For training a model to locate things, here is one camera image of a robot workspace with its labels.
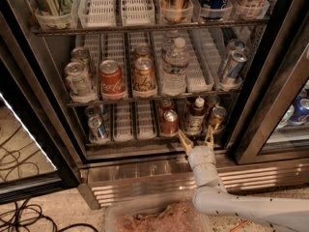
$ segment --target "speckled floor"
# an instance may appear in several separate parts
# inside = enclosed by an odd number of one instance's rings
[[[256,193],[257,196],[271,196],[284,198],[309,199],[309,187],[298,186],[289,188],[279,188],[277,191]],[[70,189],[41,197],[32,198],[28,205],[36,204],[42,207],[42,213],[54,220],[58,229],[76,223],[88,223],[93,225],[97,231],[104,232],[104,219],[106,209],[90,210],[77,189]],[[0,214],[8,212],[14,208],[14,203],[0,206]],[[25,211],[22,216],[28,218],[33,211]],[[248,222],[237,230],[233,230],[244,220],[238,217],[209,217],[211,231],[214,232],[271,232],[273,229],[265,228],[259,224]],[[29,231],[49,232],[52,230],[51,222],[41,219],[31,225]],[[75,227],[66,231],[88,232],[94,231],[88,227]]]

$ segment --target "robotic arm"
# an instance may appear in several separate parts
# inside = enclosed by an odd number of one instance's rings
[[[275,231],[309,231],[309,200],[229,194],[217,173],[211,129],[203,146],[194,147],[182,131],[179,136],[198,187],[192,201],[200,213],[237,216]]]

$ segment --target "plastic bottle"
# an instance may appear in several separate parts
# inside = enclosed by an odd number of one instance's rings
[[[189,108],[185,116],[184,132],[190,135],[198,134],[202,131],[202,123],[205,117],[204,99],[197,98]]]
[[[180,36],[178,30],[166,31],[162,37],[161,43],[161,57],[165,58],[166,52],[174,44],[174,40]]]
[[[176,96],[185,91],[185,75],[190,54],[183,38],[176,38],[163,58],[162,93]]]

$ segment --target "bottle cap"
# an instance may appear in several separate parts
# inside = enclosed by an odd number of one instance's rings
[[[178,47],[178,48],[184,47],[185,46],[184,38],[179,37],[179,38],[174,39],[174,45],[175,47]]]
[[[195,100],[195,105],[197,106],[197,107],[202,107],[203,105],[204,105],[204,99],[203,98],[197,98],[196,100]]]

